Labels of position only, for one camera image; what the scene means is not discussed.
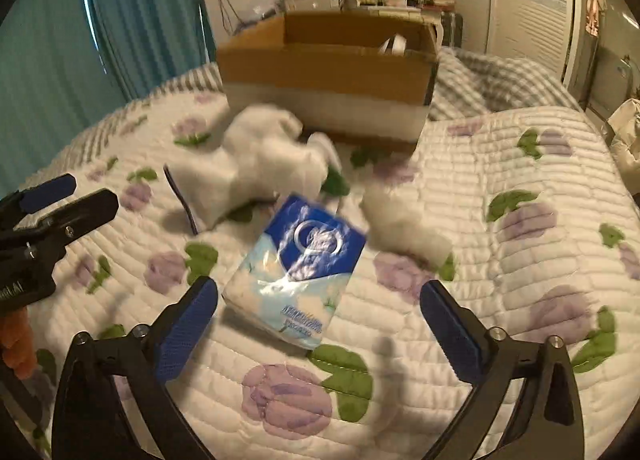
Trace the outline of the left hand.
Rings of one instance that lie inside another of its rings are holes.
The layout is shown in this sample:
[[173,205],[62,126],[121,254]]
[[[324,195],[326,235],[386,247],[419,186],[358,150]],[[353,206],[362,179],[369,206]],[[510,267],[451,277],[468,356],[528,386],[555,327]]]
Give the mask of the left hand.
[[2,360],[20,379],[28,379],[37,365],[32,328],[26,307],[1,317]]

